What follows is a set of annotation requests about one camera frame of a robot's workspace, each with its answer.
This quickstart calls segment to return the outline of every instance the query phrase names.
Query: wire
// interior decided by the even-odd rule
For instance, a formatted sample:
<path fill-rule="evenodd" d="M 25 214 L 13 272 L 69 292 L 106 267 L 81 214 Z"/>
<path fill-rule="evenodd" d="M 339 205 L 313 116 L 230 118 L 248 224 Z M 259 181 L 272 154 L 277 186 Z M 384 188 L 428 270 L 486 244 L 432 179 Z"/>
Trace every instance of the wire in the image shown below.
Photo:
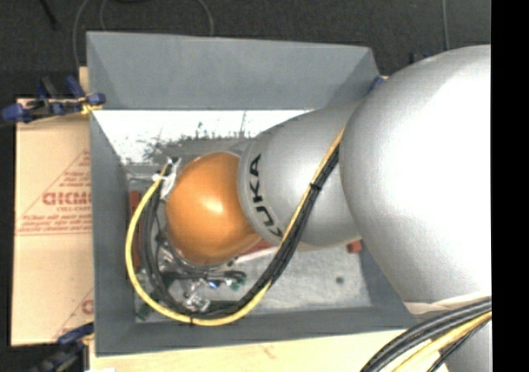
<path fill-rule="evenodd" d="M 486 313 L 492 308 L 492 299 L 486 298 L 477 303 L 472 303 L 462 308 L 441 314 L 429 321 L 420 323 L 403 334 L 391 340 L 382 347 L 362 368 L 360 372 L 377 372 L 393 360 L 397 359 L 403 353 L 406 353 L 413 347 L 436 338 L 450 329 L 462 325 L 469 319 L 480 314 Z"/>
<path fill-rule="evenodd" d="M 215 22 L 213 20 L 213 15 L 211 14 L 209 7 L 203 0 L 197 0 L 197 2 L 200 3 L 200 5 L 203 7 L 207 15 L 207 23 L 209 25 L 209 36 L 214 36 Z M 105 21 L 104 21 L 104 11 L 105 11 L 105 8 L 107 7 L 107 3 L 108 3 L 108 0 L 102 0 L 101 6 L 99 7 L 99 26 L 101 27 L 103 31 L 107 30 L 107 24 L 105 24 Z"/>
<path fill-rule="evenodd" d="M 81 66 L 79 62 L 79 55 L 77 54 L 77 27 L 79 26 L 79 18 L 81 17 L 81 14 L 89 2 L 90 0 L 83 0 L 81 3 L 81 6 L 75 14 L 74 27 L 72 29 L 72 51 L 74 52 L 75 67 L 77 70 L 79 70 L 79 67 Z"/>
<path fill-rule="evenodd" d="M 419 351 L 408 357 L 403 363 L 397 366 L 393 372 L 403 372 L 410 370 L 417 363 L 424 361 L 427 357 L 441 350 L 443 347 L 448 346 L 450 343 L 465 337 L 469 332 L 474 330 L 476 327 L 486 323 L 492 318 L 492 312 L 487 312 L 481 316 L 471 319 L 456 329 L 446 333 L 444 336 L 439 337 L 437 340 L 432 341 L 428 345 L 422 347 Z"/>
<path fill-rule="evenodd" d="M 450 50 L 450 37 L 448 36 L 448 19 L 446 13 L 446 0 L 441 0 L 441 11 L 442 11 L 442 21 L 443 21 L 443 39 L 444 39 L 444 49 Z"/>
<path fill-rule="evenodd" d="M 215 35 L 215 22 L 213 20 L 212 13 L 209 11 L 209 7 L 207 7 L 207 4 L 203 0 L 196 0 L 196 1 L 201 4 L 204 11 L 206 12 L 207 21 L 209 23 L 209 36 L 214 36 Z"/>
<path fill-rule="evenodd" d="M 107 30 L 107 26 L 105 25 L 105 21 L 103 20 L 103 12 L 105 10 L 105 7 L 107 6 L 108 0 L 102 0 L 101 6 L 99 7 L 99 26 L 103 31 Z"/>
<path fill-rule="evenodd" d="M 446 359 L 454 354 L 459 348 L 461 348 L 462 345 L 464 345 L 467 340 L 469 340 L 476 332 L 478 332 L 481 328 L 483 328 L 485 325 L 487 325 L 487 322 L 483 322 L 481 325 L 474 328 L 472 331 L 470 331 L 466 336 L 456 341 L 454 344 L 452 344 L 450 347 L 448 347 L 445 351 L 441 353 L 441 356 L 433 363 L 433 365 L 430 366 L 430 369 L 427 370 L 427 372 L 435 372 L 438 370 L 446 361 Z"/>
<path fill-rule="evenodd" d="M 337 153 L 340 146 L 341 137 L 343 135 L 345 128 L 340 131 L 336 139 L 332 142 L 331 147 L 327 151 L 322 162 L 319 164 L 316 173 L 312 179 L 312 182 L 307 186 L 305 193 L 303 194 L 301 201 L 296 208 L 293 217 L 288 224 L 287 229 L 285 230 L 283 240 L 279 244 L 278 252 L 272 262 L 270 263 L 267 270 L 261 276 L 261 279 L 258 279 L 254 284 L 254 287 L 243 298 L 242 303 L 237 303 L 233 305 L 236 309 L 233 312 L 228 312 L 227 315 L 222 317 L 214 318 L 204 318 L 204 317 L 195 317 L 193 315 L 184 315 L 179 312 L 175 312 L 161 304 L 157 303 L 140 285 L 136 273 L 134 271 L 134 266 L 132 264 L 131 257 L 131 248 L 132 242 L 134 240 L 135 229 L 140 219 L 142 212 L 145 209 L 147 203 L 154 197 L 160 183 L 163 179 L 163 175 L 167 169 L 165 166 L 161 171 L 161 177 L 157 179 L 146 191 L 144 197 L 141 199 L 138 207 L 136 208 L 134 214 L 132 215 L 131 222 L 129 224 L 126 241 L 125 241 L 125 263 L 126 271 L 128 273 L 129 279 L 131 280 L 132 286 L 138 295 L 143 299 L 145 303 L 151 306 L 156 312 L 165 315 L 171 319 L 180 322 L 186 322 L 190 324 L 202 325 L 202 326 L 219 326 L 231 323 L 244 317 L 248 312 L 250 312 L 264 297 L 268 289 L 271 287 L 272 283 L 281 275 L 286 264 L 291 259 L 293 251 L 295 250 L 299 238 L 301 237 L 301 231 L 303 230 L 303 225 L 307 220 L 307 215 L 310 213 L 312 205 L 316 199 L 317 193 L 321 190 L 322 183 L 325 181 L 326 177 L 334 169 L 334 165 L 337 163 Z"/>

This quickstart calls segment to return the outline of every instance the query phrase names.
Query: dark floor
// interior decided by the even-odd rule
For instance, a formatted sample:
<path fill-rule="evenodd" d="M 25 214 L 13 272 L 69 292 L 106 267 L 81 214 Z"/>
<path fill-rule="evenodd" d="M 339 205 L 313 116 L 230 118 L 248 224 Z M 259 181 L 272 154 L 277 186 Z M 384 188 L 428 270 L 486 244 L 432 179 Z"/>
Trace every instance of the dark floor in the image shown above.
<path fill-rule="evenodd" d="M 47 0 L 59 29 L 54 31 L 39 0 L 0 0 L 0 106 L 14 94 L 34 93 L 43 74 L 76 70 L 74 20 L 83 0 Z M 203 0 L 215 21 L 215 36 L 282 41 L 337 42 L 369 46 L 381 74 L 446 49 L 491 42 L 491 0 Z M 81 12 L 76 53 L 84 58 L 83 35 L 100 29 L 103 0 Z M 196 0 L 107 0 L 108 29 L 205 36 L 207 16 Z M 49 347 L 8 348 L 13 224 L 13 136 L 0 130 L 0 371 L 25 368 Z"/>

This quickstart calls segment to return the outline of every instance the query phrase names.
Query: gray box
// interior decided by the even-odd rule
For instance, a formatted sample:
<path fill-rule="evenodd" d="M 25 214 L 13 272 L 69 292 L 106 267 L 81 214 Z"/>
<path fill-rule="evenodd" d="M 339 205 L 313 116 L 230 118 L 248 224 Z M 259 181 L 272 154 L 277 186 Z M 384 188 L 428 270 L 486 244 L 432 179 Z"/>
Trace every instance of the gray box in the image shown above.
<path fill-rule="evenodd" d="M 90 91 L 107 95 L 105 111 L 312 110 L 361 99 L 378 76 L 372 52 L 364 47 L 113 32 L 90 32 L 87 38 Z M 97 354 L 343 335 L 414 323 L 366 249 L 356 255 L 360 267 L 351 273 L 367 294 L 359 293 L 351 307 L 251 313 L 222 327 L 138 323 L 124 262 L 128 184 L 109 133 L 94 115 Z"/>

